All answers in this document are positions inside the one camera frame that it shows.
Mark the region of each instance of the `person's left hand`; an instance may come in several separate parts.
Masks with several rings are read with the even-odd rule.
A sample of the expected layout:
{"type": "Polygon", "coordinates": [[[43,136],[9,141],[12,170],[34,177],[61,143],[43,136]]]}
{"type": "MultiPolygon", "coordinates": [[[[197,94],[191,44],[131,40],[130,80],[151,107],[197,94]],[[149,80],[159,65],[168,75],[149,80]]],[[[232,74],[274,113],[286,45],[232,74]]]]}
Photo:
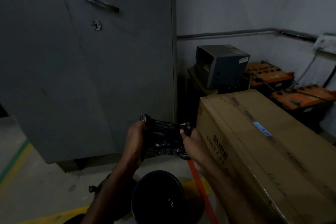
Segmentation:
{"type": "Polygon", "coordinates": [[[144,137],[142,135],[143,130],[147,130],[143,121],[137,121],[129,128],[124,152],[120,160],[135,170],[137,170],[141,164],[140,154],[144,142],[144,137]]]}

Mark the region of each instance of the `gray cabinet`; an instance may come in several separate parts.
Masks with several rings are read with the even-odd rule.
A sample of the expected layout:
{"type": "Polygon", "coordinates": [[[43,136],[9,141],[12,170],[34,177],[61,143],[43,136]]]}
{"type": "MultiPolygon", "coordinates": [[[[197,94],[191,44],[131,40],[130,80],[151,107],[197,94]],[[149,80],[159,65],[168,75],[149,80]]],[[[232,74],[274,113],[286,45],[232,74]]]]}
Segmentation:
{"type": "Polygon", "coordinates": [[[0,102],[47,163],[121,152],[143,113],[174,120],[174,0],[101,1],[120,12],[2,0],[0,102]]]}

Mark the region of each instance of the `blue label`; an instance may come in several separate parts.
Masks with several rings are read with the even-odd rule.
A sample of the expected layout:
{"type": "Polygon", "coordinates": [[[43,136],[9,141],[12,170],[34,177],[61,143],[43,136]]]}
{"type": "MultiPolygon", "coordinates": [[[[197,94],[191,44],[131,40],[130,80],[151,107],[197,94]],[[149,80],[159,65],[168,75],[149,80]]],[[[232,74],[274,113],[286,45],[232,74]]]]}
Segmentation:
{"type": "Polygon", "coordinates": [[[253,123],[261,132],[263,132],[266,136],[271,137],[272,135],[259,123],[254,122],[253,123]]]}

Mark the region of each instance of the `cardboard box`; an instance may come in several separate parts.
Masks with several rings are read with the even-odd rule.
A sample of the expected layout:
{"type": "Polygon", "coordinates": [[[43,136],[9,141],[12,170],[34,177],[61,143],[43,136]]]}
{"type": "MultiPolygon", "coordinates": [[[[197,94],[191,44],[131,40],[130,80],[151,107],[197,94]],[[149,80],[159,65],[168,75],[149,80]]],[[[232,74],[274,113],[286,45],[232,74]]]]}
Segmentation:
{"type": "Polygon", "coordinates": [[[201,98],[196,127],[272,223],[336,221],[336,148],[262,94],[201,98]]]}

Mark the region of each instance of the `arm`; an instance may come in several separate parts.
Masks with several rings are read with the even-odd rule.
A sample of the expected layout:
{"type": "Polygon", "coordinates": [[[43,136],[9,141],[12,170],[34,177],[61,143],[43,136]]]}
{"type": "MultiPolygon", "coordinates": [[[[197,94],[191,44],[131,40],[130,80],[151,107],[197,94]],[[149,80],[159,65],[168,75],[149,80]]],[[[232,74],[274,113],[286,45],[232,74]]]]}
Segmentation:
{"type": "Polygon", "coordinates": [[[194,161],[197,171],[205,177],[216,193],[221,205],[230,216],[230,222],[235,224],[267,223],[256,212],[233,178],[217,165],[199,131],[194,128],[191,137],[188,137],[183,130],[180,133],[188,156],[194,161]]]}
{"type": "Polygon", "coordinates": [[[132,178],[135,171],[140,167],[140,154],[144,140],[142,131],[145,129],[145,123],[138,121],[128,130],[123,155],[109,178],[104,182],[101,191],[91,203],[81,224],[103,222],[104,218],[107,217],[107,207],[108,215],[114,216],[113,210],[116,209],[116,205],[122,197],[127,180],[132,178]]]}

